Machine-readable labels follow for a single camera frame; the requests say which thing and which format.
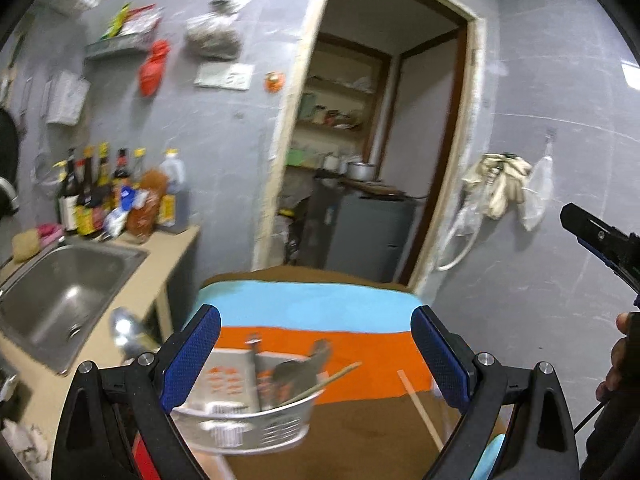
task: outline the stainless steel sink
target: stainless steel sink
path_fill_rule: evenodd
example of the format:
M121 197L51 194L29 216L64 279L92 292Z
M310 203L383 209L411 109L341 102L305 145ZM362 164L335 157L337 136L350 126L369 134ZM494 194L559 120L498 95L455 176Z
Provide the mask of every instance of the stainless steel sink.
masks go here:
M0 330L34 359L66 374L145 258L145 251L61 238L0 285Z

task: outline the countertop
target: countertop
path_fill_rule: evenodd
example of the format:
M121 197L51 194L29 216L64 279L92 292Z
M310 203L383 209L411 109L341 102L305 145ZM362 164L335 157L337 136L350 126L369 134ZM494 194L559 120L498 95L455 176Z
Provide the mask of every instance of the countertop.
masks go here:
M20 381L31 389L31 399L20 422L27 427L35 424L40 428L49 442L50 449L55 440L66 393L78 365L82 361L91 360L99 368L108 368L119 366L122 362L122 355L110 334L111 311L118 306L124 306L139 319L145 317L153 307L162 286L199 231L199 227L191 226L179 235L155 232L146 244L141 246L119 240L107 242L140 248L147 251L148 256L102 315L74 364L69 368L67 376L60 376L45 365L34 361L0 333L0 352L20 372Z

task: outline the wooden stick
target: wooden stick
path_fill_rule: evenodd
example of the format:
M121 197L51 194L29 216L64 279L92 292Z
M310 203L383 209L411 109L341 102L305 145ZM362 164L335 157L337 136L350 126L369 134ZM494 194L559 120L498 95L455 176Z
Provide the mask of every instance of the wooden stick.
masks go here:
M316 384L316 386L313 386L308 390L302 392L301 394L296 395L295 397L292 397L287 402L283 402L281 406L286 406L287 404L291 404L292 402L298 402L299 400L305 399L305 397L308 397L309 395L314 394L319 390L322 390L328 384L333 383L335 380L340 379L343 375L348 374L352 370L355 370L361 364L362 364L362 361L357 361L355 363L350 364L349 366L345 366L342 370L340 370L339 372L336 372L328 379L325 379L321 383Z
M433 425L433 422L431 421L431 419L429 418L429 415L427 415L427 411L424 409L424 406L420 402L420 399L415 394L414 387L409 382L409 378L404 373L404 370L398 370L398 376L400 377L400 380L404 385L404 389L409 394L409 397L411 397L411 400L414 402L415 409L418 410L418 413L420 413L420 416L424 421L424 425L427 427L427 430L429 430L429 434L431 435L431 438L433 439L436 447L438 448L438 451L442 451L442 448L444 447L444 445L442 444L440 435L436 431L436 428Z

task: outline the black pan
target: black pan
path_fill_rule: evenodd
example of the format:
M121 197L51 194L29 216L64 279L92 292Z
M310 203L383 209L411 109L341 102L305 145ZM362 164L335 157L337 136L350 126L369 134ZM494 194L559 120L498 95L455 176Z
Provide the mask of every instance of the black pan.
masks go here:
M20 140L14 118L4 108L0 108L0 176L14 187L18 173ZM0 217L10 213L9 199L0 192Z

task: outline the hand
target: hand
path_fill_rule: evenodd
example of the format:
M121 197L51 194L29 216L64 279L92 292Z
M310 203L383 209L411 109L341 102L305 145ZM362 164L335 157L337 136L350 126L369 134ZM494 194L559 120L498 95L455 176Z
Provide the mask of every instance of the hand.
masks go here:
M626 334L628 331L628 322L629 314L619 314L616 318L616 326L623 334ZM613 365L611 370L609 370L604 382L600 383L596 388L596 399L598 399L599 402L604 400L607 393L617 390L618 386L620 386L620 381L622 380L620 365L622 364L624 357L625 338L622 338L613 345L613 350L611 350L611 364Z

